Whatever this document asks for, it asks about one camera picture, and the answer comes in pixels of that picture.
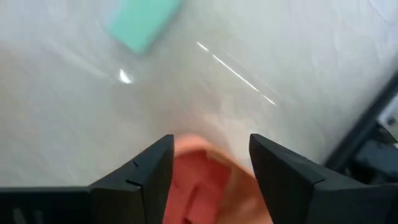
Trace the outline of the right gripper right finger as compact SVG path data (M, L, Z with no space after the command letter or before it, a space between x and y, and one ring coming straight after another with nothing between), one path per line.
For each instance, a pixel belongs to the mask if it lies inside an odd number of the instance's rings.
M363 184L260 134L249 153L274 223L397 224L397 184Z

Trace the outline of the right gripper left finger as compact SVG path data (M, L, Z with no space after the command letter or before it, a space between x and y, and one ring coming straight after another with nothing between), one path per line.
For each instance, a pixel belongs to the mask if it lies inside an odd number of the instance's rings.
M3 187L1 223L162 223L173 162L168 134L87 186Z

